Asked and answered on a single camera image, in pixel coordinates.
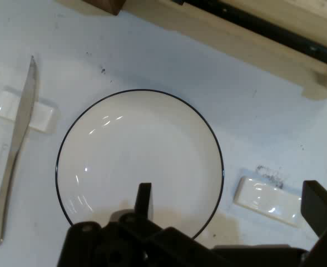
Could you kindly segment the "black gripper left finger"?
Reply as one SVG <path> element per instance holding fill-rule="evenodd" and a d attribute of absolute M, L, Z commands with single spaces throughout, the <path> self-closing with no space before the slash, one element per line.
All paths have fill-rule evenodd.
<path fill-rule="evenodd" d="M 152 188 L 138 187 L 135 207 L 101 227 L 74 224 L 67 232 L 58 266 L 225 266 L 225 260 L 175 228 L 149 220 Z"/>

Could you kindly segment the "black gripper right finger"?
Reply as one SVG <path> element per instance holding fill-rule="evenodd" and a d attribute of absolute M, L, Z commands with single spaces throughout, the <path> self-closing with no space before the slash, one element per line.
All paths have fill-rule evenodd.
<path fill-rule="evenodd" d="M 301 214 L 318 236 L 301 266 L 327 266 L 327 190 L 315 180 L 303 182 Z"/>

